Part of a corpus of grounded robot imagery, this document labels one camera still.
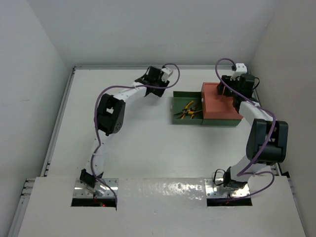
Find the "salmon drawer box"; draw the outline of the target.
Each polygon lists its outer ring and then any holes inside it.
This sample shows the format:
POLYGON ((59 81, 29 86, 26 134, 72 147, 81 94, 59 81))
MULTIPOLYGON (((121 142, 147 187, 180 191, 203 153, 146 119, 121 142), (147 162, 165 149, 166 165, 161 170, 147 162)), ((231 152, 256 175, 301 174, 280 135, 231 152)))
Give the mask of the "salmon drawer box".
POLYGON ((243 116, 233 107, 233 98, 217 94, 218 83, 204 82, 201 88, 204 119, 238 119, 243 116))

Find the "green pull-out drawer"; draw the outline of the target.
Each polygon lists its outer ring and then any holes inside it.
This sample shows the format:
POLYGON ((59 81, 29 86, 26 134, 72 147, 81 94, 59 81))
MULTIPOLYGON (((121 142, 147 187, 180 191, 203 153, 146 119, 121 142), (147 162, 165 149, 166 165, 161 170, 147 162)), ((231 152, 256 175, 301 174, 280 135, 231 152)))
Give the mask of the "green pull-out drawer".
POLYGON ((201 92, 173 91, 171 121, 176 125, 202 125, 201 92))

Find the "yellow handled long-nose pliers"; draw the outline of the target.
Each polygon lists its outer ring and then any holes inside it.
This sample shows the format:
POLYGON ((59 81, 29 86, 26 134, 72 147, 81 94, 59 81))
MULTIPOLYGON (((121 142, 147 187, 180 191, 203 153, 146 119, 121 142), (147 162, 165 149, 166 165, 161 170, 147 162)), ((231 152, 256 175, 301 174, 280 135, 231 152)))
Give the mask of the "yellow handled long-nose pliers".
POLYGON ((195 114, 201 112, 202 110, 198 110, 198 104, 195 104, 194 106, 187 105, 185 107, 185 113, 182 116, 182 119, 184 119, 185 116, 190 116, 190 119, 193 119, 195 114))

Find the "yellow handled cutting pliers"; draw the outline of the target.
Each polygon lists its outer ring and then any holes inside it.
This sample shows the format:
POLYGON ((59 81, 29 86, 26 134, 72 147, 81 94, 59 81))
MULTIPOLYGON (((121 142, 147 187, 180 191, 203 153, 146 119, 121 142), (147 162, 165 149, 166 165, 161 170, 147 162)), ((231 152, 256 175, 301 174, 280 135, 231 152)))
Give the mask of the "yellow handled cutting pliers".
POLYGON ((189 106, 193 103, 193 101, 190 101, 189 103, 187 103, 184 107, 184 109, 182 109, 180 112, 175 113, 174 116, 179 116, 179 119, 183 119, 188 111, 189 111, 189 106))

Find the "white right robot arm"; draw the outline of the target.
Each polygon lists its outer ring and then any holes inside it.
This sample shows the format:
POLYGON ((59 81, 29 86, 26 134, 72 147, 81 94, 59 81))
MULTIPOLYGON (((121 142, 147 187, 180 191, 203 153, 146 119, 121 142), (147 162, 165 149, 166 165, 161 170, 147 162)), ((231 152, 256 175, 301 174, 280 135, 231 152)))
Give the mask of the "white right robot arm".
POLYGON ((223 173, 223 181, 216 186, 236 190, 244 187, 252 175, 263 174, 263 168, 281 163, 287 151, 288 123, 276 120, 275 115, 263 109, 253 98, 260 80, 247 73, 222 76, 217 86, 219 95, 231 96, 233 107, 251 125, 245 156, 223 173))

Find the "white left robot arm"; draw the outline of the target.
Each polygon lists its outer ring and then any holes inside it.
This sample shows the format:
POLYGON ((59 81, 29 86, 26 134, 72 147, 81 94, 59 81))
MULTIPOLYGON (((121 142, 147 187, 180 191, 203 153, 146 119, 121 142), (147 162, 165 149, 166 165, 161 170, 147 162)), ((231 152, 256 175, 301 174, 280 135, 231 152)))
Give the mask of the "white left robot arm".
POLYGON ((166 65, 162 68, 150 66, 145 74, 136 79, 132 85, 113 85, 100 93, 95 103, 93 118, 98 144, 86 167, 81 171, 79 178, 81 182, 89 188, 95 188, 103 174, 99 155, 102 146, 101 136, 110 136, 120 131, 127 105, 149 94, 161 97, 164 91, 170 88, 169 78, 172 74, 173 70, 166 65))

